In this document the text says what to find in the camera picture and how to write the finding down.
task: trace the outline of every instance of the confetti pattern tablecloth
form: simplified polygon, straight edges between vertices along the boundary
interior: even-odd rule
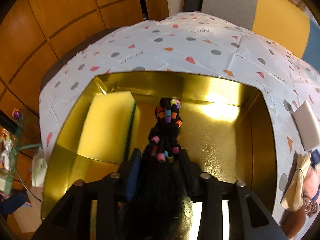
[[[307,100],[320,118],[319,73],[278,43],[199,12],[121,28],[79,52],[41,91],[40,128],[46,157],[50,158],[62,124],[94,76],[135,70],[200,73],[262,91],[275,134],[278,183],[273,217],[279,222],[294,153],[305,153],[291,113]],[[297,239],[314,218],[307,218]]]

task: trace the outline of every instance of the pink bead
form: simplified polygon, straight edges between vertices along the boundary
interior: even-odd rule
[[[179,147],[174,147],[171,150],[173,153],[179,153]]]
[[[164,163],[165,162],[165,156],[163,153],[158,153],[157,154],[157,160],[158,162]]]
[[[160,141],[160,138],[158,136],[153,136],[153,138],[151,139],[151,141],[154,141],[156,144],[158,144],[158,142]]]

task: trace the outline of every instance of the black gap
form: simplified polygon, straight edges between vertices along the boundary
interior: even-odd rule
[[[58,213],[54,216],[52,223],[56,226],[60,226],[63,228],[67,228],[71,211],[72,211],[72,206],[73,206],[73,201],[74,201],[74,196],[70,196],[63,206],[59,209]]]
[[[140,6],[141,6],[141,10],[142,10],[143,20],[144,21],[149,20],[146,0],[140,0]]]
[[[267,226],[269,224],[268,218],[259,208],[257,203],[252,199],[252,197],[247,198],[247,205],[250,215],[250,222],[253,228],[258,228],[262,226]]]

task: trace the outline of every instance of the yellow cushion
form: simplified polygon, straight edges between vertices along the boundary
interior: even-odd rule
[[[130,92],[94,97],[81,133],[77,154],[109,163],[124,161],[135,101]]]
[[[310,20],[287,0],[258,0],[252,31],[301,58],[308,43]]]

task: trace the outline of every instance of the beige cloth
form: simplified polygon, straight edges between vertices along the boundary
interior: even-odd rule
[[[311,154],[307,153],[305,157],[298,155],[297,170],[295,171],[290,186],[284,194],[281,205],[289,211],[295,212],[303,205],[303,180],[307,175],[311,165]]]

